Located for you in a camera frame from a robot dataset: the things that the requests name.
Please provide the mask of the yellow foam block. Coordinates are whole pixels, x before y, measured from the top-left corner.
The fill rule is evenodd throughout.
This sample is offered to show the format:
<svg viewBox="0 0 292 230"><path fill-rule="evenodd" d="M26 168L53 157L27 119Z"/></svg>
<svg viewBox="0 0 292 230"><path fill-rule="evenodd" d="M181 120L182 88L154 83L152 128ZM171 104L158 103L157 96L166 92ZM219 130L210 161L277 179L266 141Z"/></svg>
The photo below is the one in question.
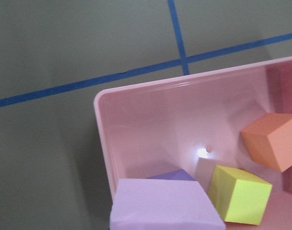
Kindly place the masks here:
<svg viewBox="0 0 292 230"><path fill-rule="evenodd" d="M225 222L260 225L272 184L245 170L216 165L208 197Z"/></svg>

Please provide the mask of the orange foam block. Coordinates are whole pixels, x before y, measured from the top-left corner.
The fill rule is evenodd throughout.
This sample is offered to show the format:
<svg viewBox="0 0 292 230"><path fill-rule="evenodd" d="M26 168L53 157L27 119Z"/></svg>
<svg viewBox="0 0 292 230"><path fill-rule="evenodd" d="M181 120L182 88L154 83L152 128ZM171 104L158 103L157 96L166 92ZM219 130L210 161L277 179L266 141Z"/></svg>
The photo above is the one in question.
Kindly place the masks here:
<svg viewBox="0 0 292 230"><path fill-rule="evenodd" d="M254 162L278 172L292 166L292 114L267 113L240 133Z"/></svg>

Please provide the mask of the pink foam block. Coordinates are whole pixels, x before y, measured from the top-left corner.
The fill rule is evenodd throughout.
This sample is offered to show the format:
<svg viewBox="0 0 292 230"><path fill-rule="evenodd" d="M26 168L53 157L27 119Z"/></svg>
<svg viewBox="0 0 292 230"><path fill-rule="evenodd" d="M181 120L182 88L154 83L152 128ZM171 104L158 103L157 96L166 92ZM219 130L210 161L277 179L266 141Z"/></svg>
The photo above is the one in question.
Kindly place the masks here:
<svg viewBox="0 0 292 230"><path fill-rule="evenodd" d="M110 214L111 230L224 230L197 181L120 179Z"/></svg>

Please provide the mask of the pink plastic bin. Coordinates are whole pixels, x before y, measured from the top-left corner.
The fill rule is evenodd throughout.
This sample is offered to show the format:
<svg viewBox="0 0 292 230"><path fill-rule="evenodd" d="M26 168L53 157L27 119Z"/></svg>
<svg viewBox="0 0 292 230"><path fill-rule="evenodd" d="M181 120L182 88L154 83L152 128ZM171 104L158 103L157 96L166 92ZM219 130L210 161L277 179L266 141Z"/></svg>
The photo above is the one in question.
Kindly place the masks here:
<svg viewBox="0 0 292 230"><path fill-rule="evenodd" d="M260 230L292 230L292 167L253 162L240 130L292 114L292 57L106 89L93 102L110 193L120 178L186 170L207 189L216 164L272 183Z"/></svg>

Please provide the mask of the purple foam block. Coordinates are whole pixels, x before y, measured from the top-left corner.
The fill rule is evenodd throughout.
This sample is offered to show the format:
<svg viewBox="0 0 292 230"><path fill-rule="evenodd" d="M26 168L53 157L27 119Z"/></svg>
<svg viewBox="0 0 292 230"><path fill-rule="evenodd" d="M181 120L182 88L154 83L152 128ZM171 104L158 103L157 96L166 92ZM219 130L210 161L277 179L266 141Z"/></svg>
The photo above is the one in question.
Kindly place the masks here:
<svg viewBox="0 0 292 230"><path fill-rule="evenodd" d="M148 177L148 179L196 181L195 178L193 178L183 169Z"/></svg>

